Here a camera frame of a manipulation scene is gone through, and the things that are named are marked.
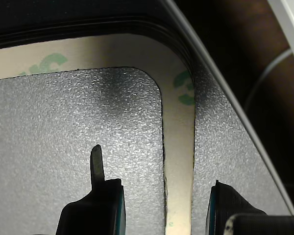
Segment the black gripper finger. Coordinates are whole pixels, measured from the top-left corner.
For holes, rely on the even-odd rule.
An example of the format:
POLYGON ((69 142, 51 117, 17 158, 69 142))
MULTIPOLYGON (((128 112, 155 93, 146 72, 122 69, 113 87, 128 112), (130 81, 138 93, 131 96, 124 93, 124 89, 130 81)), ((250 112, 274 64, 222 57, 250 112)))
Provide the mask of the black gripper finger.
POLYGON ((207 235, 294 235, 294 216, 268 215, 232 186, 216 181, 206 217, 207 235))
POLYGON ((121 179, 105 180, 101 146, 90 154, 91 191, 61 211, 57 235, 124 235, 126 212, 121 179))

